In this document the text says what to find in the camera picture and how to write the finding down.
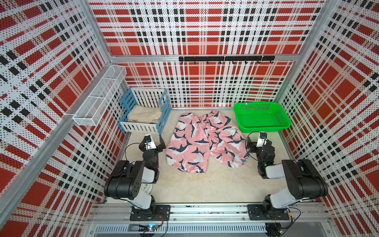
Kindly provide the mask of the white twin bell alarm clock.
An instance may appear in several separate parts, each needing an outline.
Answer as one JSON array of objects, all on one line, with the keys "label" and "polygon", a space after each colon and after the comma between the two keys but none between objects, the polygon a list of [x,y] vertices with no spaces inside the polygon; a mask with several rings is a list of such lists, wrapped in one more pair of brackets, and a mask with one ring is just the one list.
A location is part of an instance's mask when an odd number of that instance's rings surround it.
[{"label": "white twin bell alarm clock", "polygon": [[142,183],[141,184],[141,190],[143,190],[146,194],[150,194],[153,190],[153,184],[152,183]]}]

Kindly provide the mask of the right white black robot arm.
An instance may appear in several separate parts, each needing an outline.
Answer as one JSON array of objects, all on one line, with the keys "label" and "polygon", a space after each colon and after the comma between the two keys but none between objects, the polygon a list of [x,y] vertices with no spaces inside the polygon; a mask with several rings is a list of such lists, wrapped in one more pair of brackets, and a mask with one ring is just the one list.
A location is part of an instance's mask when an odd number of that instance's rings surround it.
[{"label": "right white black robot arm", "polygon": [[258,174],[263,179],[285,179],[287,184],[281,191],[265,197],[261,214],[273,216],[303,200],[328,195],[325,180],[310,160],[282,160],[275,164],[275,148],[266,133],[261,132],[256,142],[248,137],[245,148],[247,155],[256,155]]}]

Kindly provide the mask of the green circuit board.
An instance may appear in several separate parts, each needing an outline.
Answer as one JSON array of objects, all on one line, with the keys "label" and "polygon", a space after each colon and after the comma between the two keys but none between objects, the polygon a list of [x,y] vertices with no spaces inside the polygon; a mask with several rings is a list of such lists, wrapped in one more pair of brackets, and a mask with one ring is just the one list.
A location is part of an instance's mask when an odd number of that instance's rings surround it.
[{"label": "green circuit board", "polygon": [[159,228],[159,225],[139,225],[139,232],[154,232],[156,229]]}]

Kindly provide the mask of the blue and white slatted crate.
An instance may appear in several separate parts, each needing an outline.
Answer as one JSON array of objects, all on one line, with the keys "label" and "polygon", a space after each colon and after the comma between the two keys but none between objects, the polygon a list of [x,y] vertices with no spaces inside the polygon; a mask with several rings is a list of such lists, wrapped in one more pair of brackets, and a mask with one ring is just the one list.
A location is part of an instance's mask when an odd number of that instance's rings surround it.
[{"label": "blue and white slatted crate", "polygon": [[120,103],[124,109],[118,123],[122,132],[161,135],[172,110],[166,89],[130,88]]}]

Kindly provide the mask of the black wall hook rail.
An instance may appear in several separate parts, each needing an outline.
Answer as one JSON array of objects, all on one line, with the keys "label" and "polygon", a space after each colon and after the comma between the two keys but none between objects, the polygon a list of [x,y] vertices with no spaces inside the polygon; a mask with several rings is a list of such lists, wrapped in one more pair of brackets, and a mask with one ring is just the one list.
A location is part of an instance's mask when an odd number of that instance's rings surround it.
[{"label": "black wall hook rail", "polygon": [[275,56],[180,56],[180,62],[273,62]]}]

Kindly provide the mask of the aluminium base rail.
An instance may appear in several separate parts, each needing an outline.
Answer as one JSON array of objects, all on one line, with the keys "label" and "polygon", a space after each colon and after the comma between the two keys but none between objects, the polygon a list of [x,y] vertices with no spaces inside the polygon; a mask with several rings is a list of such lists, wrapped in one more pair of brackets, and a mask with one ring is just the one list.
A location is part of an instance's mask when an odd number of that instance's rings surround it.
[{"label": "aluminium base rail", "polygon": [[[167,203],[152,220],[131,220],[128,204],[97,204],[84,226],[84,237],[337,237],[326,207],[300,202],[269,219],[257,203]],[[139,232],[139,225],[159,225]]]}]

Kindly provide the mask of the green plastic basket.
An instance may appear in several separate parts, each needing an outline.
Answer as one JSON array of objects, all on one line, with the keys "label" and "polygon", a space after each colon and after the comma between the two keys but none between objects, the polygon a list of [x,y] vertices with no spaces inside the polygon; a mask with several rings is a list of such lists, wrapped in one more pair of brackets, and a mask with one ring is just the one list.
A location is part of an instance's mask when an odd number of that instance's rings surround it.
[{"label": "green plastic basket", "polygon": [[237,103],[234,112],[243,133],[279,132],[291,126],[286,112],[275,102]]}]

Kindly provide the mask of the pink shark print shorts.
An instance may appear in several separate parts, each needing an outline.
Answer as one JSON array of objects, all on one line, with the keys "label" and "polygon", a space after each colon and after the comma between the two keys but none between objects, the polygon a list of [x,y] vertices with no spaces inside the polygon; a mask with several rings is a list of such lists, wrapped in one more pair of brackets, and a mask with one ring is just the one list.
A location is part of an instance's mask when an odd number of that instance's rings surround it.
[{"label": "pink shark print shorts", "polygon": [[166,161],[191,174],[206,173],[210,157],[227,167],[239,168],[248,161],[245,141],[236,124],[220,111],[201,117],[184,113],[166,147]]}]

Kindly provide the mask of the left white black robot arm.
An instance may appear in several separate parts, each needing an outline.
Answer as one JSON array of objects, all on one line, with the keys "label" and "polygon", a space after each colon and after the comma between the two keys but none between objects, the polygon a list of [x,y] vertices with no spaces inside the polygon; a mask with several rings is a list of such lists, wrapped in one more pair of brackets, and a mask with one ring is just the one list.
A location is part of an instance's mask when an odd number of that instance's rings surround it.
[{"label": "left white black robot arm", "polygon": [[155,184],[159,178],[159,153],[166,146],[162,136],[160,144],[154,145],[150,135],[139,144],[142,160],[119,161],[104,185],[104,195],[113,199],[125,200],[132,205],[131,217],[136,220],[152,220],[159,211],[155,198],[142,190],[143,184]]}]

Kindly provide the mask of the beige folded towel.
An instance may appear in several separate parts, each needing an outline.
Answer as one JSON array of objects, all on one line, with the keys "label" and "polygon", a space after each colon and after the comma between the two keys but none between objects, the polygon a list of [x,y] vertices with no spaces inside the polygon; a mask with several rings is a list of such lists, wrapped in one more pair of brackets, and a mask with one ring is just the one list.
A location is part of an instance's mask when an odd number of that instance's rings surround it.
[{"label": "beige folded towel", "polygon": [[162,116],[160,108],[135,105],[127,115],[129,122],[158,123]]}]

